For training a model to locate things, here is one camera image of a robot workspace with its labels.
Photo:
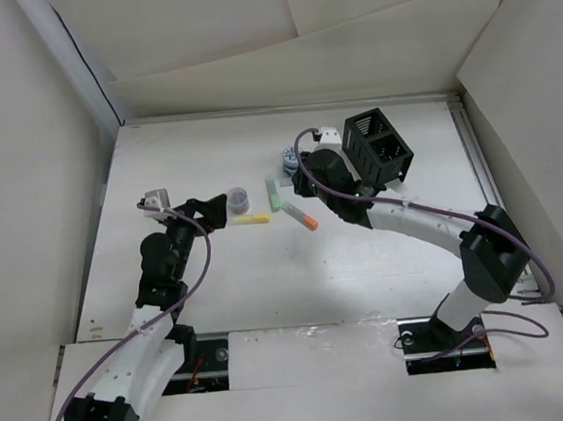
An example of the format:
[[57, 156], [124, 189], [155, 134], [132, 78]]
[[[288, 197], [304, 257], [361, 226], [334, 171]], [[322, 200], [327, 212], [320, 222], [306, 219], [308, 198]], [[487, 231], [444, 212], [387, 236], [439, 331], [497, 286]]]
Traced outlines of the clear jar of paper clips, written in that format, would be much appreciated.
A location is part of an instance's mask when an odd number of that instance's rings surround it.
[[250, 207], [247, 191], [240, 187], [231, 188], [227, 192], [227, 208], [232, 215], [244, 215]]

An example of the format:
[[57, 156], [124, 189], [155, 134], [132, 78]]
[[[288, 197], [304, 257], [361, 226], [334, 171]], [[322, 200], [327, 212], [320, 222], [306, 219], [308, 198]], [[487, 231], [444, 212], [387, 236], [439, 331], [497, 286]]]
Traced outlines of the blue white tape roll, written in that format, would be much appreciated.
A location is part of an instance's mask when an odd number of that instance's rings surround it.
[[284, 174], [291, 177], [297, 173], [297, 170], [299, 169], [299, 161], [297, 159], [296, 151], [292, 146], [285, 148], [282, 153], [282, 161]]

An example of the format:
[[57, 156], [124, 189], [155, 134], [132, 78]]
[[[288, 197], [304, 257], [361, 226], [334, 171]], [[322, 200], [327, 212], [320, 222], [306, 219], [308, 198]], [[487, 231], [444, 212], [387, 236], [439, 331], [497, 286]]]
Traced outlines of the black two-slot organizer box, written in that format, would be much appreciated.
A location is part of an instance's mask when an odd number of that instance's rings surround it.
[[345, 120], [341, 147], [361, 179], [379, 190], [392, 181], [402, 182], [414, 158], [379, 108]]

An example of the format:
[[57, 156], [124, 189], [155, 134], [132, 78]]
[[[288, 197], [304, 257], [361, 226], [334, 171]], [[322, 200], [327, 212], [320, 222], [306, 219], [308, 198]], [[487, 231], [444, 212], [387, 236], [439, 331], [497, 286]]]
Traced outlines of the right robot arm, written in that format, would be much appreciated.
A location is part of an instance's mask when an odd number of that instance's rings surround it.
[[377, 203], [378, 190], [353, 178], [345, 160], [331, 149], [303, 151], [293, 175], [295, 193], [317, 197], [343, 222], [408, 235], [436, 245], [460, 259], [463, 280], [445, 296], [428, 323], [433, 350], [448, 350], [465, 340], [485, 308], [506, 301], [528, 256], [511, 218], [488, 205], [464, 220], [415, 209], [408, 202]]

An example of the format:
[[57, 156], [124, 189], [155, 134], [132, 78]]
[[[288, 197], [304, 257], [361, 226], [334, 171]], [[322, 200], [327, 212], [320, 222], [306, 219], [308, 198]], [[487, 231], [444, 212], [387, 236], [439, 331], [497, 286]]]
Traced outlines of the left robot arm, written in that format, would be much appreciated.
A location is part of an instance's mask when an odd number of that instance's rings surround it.
[[138, 295], [124, 339], [94, 364], [101, 374], [86, 396], [71, 391], [59, 421], [149, 421], [172, 375], [195, 365], [194, 328], [177, 322], [196, 291], [184, 273], [195, 239], [226, 226], [227, 203], [223, 193], [177, 207], [150, 195], [138, 202], [165, 230], [140, 245]]

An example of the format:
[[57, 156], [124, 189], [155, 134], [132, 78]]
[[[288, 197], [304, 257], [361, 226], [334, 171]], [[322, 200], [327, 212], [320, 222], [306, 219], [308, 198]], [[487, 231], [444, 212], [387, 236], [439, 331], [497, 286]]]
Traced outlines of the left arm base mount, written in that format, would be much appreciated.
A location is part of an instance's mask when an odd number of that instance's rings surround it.
[[197, 339], [193, 361], [172, 376], [164, 396], [225, 392], [229, 389], [229, 337], [212, 335]]

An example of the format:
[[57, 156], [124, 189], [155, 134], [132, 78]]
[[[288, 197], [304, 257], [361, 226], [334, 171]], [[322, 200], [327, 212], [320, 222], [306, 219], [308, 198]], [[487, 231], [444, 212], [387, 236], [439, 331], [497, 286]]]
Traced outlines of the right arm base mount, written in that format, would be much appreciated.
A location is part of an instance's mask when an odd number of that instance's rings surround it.
[[394, 348], [402, 351], [410, 376], [497, 367], [485, 336], [466, 343], [485, 329], [480, 317], [459, 333], [434, 332], [429, 317], [399, 320], [397, 329]]

